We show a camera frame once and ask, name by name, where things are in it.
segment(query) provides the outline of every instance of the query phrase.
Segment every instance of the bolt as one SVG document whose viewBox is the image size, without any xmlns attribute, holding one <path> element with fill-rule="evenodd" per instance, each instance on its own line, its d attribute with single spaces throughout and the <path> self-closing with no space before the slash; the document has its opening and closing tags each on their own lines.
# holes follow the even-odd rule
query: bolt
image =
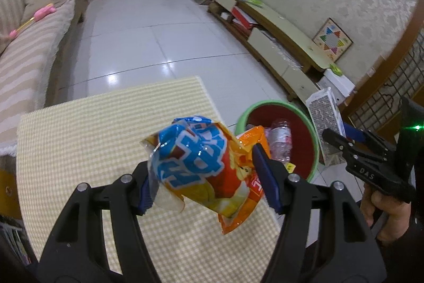
<svg viewBox="0 0 424 283">
<path fill-rule="evenodd" d="M 132 180 L 131 174 L 125 174 L 121 176 L 121 181 L 125 184 L 129 183 Z"/>
<path fill-rule="evenodd" d="M 87 189 L 87 187 L 88 187 L 88 184 L 85 182 L 82 182 L 77 186 L 77 190 L 80 192 L 84 192 Z"/>
<path fill-rule="evenodd" d="M 288 178 L 291 182 L 299 182 L 300 181 L 300 176 L 295 174 L 295 173 L 290 174 L 288 176 Z"/>
<path fill-rule="evenodd" d="M 341 181 L 335 181 L 333 186 L 337 191 L 342 191 L 342 189 L 344 189 L 344 185 Z"/>
</svg>

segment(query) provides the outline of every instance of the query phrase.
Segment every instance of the trash can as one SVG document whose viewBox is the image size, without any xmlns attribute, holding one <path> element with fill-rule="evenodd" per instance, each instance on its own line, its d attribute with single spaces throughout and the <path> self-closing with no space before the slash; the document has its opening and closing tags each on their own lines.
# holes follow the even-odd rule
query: trash can
<svg viewBox="0 0 424 283">
<path fill-rule="evenodd" d="M 285 119 L 292 133 L 290 162 L 296 165 L 294 173 L 307 181 L 314 176 L 319 162 L 319 142 L 314 126 L 297 107 L 278 100 L 255 103 L 238 120 L 235 133 L 246 131 L 246 125 L 271 127 L 274 120 Z"/>
</svg>

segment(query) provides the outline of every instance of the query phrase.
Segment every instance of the clear plastic bottle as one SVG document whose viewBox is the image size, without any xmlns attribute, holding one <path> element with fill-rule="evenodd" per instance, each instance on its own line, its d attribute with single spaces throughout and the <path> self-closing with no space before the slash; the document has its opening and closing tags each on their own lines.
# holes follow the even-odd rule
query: clear plastic bottle
<svg viewBox="0 0 424 283">
<path fill-rule="evenodd" d="M 272 159 L 283 163 L 290 162 L 292 137 L 287 121 L 284 119 L 274 120 L 268 134 L 268 144 Z"/>
</svg>

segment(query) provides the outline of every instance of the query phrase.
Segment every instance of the sofa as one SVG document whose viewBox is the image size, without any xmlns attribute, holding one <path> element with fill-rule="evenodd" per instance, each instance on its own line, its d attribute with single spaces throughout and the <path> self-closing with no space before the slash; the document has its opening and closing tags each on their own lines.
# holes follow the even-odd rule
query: sofa
<svg viewBox="0 0 424 283">
<path fill-rule="evenodd" d="M 8 37 L 33 13 L 54 3 L 57 11 Z M 83 18 L 85 0 L 0 0 L 0 165 L 14 169 L 20 117 L 54 105 L 62 62 Z"/>
</svg>

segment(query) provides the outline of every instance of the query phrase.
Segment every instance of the yellow checkered tablecloth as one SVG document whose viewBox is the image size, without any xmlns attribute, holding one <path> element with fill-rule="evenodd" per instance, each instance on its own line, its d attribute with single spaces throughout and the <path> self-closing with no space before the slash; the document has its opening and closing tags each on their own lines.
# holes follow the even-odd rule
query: yellow checkered tablecloth
<svg viewBox="0 0 424 283">
<path fill-rule="evenodd" d="M 140 140 L 176 117 L 220 116 L 197 77 L 79 99 L 26 114 L 18 129 L 16 175 L 25 227 L 39 259 L 77 184 L 107 185 L 148 153 Z M 260 282 L 278 233 L 262 200 L 222 235 L 217 215 L 190 200 L 182 213 L 153 206 L 139 225 L 162 282 Z M 103 213 L 111 270 L 120 272 L 110 214 Z"/>
</svg>

